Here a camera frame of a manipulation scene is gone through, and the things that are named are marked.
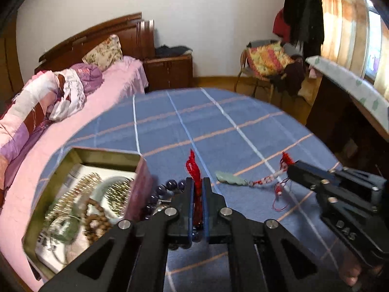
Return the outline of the wooden nightstand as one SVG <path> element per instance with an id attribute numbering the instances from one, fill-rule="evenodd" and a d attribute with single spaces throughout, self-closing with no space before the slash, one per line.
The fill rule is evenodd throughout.
<path id="1" fill-rule="evenodd" d="M 190 88 L 193 81 L 193 57 L 180 55 L 143 62 L 148 92 Z"/>

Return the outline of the pink metal tin box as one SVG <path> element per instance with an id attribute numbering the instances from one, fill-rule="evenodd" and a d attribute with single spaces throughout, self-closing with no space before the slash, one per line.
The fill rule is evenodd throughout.
<path id="1" fill-rule="evenodd" d="M 22 239 L 35 279 L 54 277 L 120 220 L 140 220 L 152 185 L 138 152 L 70 149 L 39 191 Z"/>

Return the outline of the floral pillow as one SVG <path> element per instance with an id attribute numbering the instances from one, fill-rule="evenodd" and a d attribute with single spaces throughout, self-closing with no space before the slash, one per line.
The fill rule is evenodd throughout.
<path id="1" fill-rule="evenodd" d="M 82 58 L 82 62 L 96 65 L 100 71 L 106 71 L 111 65 L 123 59 L 121 43 L 118 35 L 112 34 L 98 44 Z"/>

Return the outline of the desk with patterned cover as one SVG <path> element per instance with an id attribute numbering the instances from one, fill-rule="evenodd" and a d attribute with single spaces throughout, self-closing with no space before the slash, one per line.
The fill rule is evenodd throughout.
<path id="1" fill-rule="evenodd" d="M 306 59 L 322 75 L 306 127 L 333 153 L 347 146 L 388 153 L 388 101 L 368 81 L 321 56 Z"/>

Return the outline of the pale jade bangle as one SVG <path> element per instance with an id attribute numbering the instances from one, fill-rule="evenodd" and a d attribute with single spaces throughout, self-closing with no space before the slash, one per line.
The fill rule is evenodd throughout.
<path id="1" fill-rule="evenodd" d="M 134 178 L 116 176 L 102 181 L 92 192 L 95 200 L 110 218 L 122 218 L 125 215 L 132 194 Z"/>

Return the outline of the hanging dark coats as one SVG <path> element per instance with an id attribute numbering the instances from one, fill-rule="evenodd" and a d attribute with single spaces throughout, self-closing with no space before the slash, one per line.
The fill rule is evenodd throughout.
<path id="1" fill-rule="evenodd" d="M 304 58 L 320 56 L 324 44 L 322 0 L 284 0 L 273 33 L 283 42 L 301 46 Z"/>

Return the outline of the wooden chair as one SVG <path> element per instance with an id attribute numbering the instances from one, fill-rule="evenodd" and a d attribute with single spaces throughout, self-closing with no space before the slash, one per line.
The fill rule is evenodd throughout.
<path id="1" fill-rule="evenodd" d="M 242 76 L 254 80 L 254 89 L 268 89 L 268 99 L 273 91 L 296 96 L 305 79 L 303 56 L 293 45 L 280 40 L 249 42 L 240 55 L 240 71 L 234 90 Z"/>

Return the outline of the purple garment on bed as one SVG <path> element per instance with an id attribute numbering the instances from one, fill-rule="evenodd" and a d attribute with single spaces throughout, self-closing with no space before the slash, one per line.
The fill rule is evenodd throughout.
<path id="1" fill-rule="evenodd" d="M 97 65 L 77 63 L 72 65 L 71 68 L 76 71 L 86 96 L 95 92 L 104 81 L 103 74 Z"/>

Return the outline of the wooden wardrobe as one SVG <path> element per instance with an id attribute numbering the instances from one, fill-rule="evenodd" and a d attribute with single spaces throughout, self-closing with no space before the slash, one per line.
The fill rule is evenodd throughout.
<path id="1" fill-rule="evenodd" d="M 15 15 L 1 32 L 1 101 L 11 99 L 24 86 L 18 61 L 16 26 Z"/>

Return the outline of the red tassel ornament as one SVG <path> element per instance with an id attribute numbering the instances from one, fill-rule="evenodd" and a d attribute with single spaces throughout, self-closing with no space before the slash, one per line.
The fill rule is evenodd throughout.
<path id="1" fill-rule="evenodd" d="M 194 184 L 193 225 L 198 229 L 202 229 L 203 228 L 202 178 L 201 178 L 200 169 L 195 160 L 195 152 L 193 150 L 190 150 L 189 158 L 186 161 L 185 166 Z"/>

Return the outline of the dark green jade bangle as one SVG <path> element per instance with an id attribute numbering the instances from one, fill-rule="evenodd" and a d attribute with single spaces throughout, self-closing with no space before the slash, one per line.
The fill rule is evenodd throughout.
<path id="1" fill-rule="evenodd" d="M 80 230 L 81 219 L 78 216 L 66 215 L 55 218 L 47 229 L 49 242 L 52 244 L 72 244 Z"/>

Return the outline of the wooden bed pink sheet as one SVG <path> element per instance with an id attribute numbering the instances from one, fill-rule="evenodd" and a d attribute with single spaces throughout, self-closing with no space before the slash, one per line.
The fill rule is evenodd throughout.
<path id="1" fill-rule="evenodd" d="M 77 130 L 148 85 L 142 62 L 154 51 L 154 21 L 141 13 L 95 25 L 43 54 L 1 114 L 1 261 L 9 279 L 37 289 L 22 249 L 46 163 Z"/>

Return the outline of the patchwork pink quilt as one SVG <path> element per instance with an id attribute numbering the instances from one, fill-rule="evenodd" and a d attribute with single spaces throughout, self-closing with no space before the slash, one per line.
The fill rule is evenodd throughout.
<path id="1" fill-rule="evenodd" d="M 46 71 L 21 90 L 1 117 L 1 161 L 9 164 L 45 120 L 63 121 L 84 107 L 86 95 L 74 69 Z"/>

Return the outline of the window curtain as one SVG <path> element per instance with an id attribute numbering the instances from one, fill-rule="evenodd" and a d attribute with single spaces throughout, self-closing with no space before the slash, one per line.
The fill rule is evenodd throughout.
<path id="1" fill-rule="evenodd" d="M 373 86 L 388 99 L 388 27 L 378 19 L 374 32 L 367 0 L 322 0 L 324 44 L 321 56 L 364 77 L 368 67 L 368 48 L 380 39 L 377 75 Z"/>

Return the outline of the printed paper in tin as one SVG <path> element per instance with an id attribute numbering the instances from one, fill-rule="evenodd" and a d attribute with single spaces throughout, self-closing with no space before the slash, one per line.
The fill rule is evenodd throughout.
<path id="1" fill-rule="evenodd" d="M 38 260 L 60 272 L 121 220 L 136 173 L 77 164 L 44 216 L 35 245 Z"/>

